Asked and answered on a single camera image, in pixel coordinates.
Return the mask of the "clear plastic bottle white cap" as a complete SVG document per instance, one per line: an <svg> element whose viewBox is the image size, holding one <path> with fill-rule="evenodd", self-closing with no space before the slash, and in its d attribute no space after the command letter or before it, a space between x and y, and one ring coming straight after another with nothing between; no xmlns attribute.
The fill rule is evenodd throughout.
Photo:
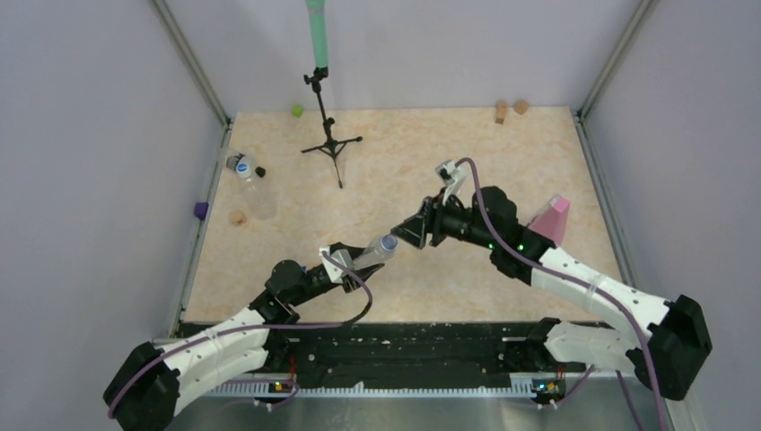
<svg viewBox="0 0 761 431"><path fill-rule="evenodd" d="M355 271L383 264L395 256L398 238L393 234L382 234L374 238L364 251L353 259Z"/></svg>

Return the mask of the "clear plastic bottle blue label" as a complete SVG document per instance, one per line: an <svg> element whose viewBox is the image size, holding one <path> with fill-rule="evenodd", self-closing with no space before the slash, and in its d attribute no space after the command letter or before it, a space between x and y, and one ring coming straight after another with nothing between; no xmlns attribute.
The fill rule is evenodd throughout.
<svg viewBox="0 0 761 431"><path fill-rule="evenodd" d="M226 156L225 167L235 174L241 196L251 214L261 220L273 218L276 215L277 202L268 171L264 178L259 178L255 169L264 167L259 165L252 156L239 152L232 152Z"/></svg>

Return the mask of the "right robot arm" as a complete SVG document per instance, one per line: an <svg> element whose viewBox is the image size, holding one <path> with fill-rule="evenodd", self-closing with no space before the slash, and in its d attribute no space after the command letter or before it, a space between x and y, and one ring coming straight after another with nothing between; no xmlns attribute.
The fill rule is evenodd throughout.
<svg viewBox="0 0 761 431"><path fill-rule="evenodd" d="M417 249L450 237L490 249L499 272L562 296L606 323L588 327L546 318L526 346L529 363L549 370L556 363L586 363L633 373L658 392L682 401L713 344L701 305L681 295L669 301L624 285L582 264L555 243L519 223L503 190L483 187L466 208L455 196L427 197L419 211L391 232Z"/></svg>

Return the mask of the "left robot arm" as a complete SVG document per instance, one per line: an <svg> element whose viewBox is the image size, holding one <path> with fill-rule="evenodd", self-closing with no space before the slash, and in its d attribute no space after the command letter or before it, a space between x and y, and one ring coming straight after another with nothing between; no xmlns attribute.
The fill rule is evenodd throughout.
<svg viewBox="0 0 761 431"><path fill-rule="evenodd" d="M288 348L269 336L302 329L295 306L336 287L365 288L395 254L385 242L378 238L364 249L334 243L319 249L321 262L310 269L282 260L264 291L227 320L166 345L138 345L103 393L108 417L124 430L163 430L187 405L231 378L282 368Z"/></svg>

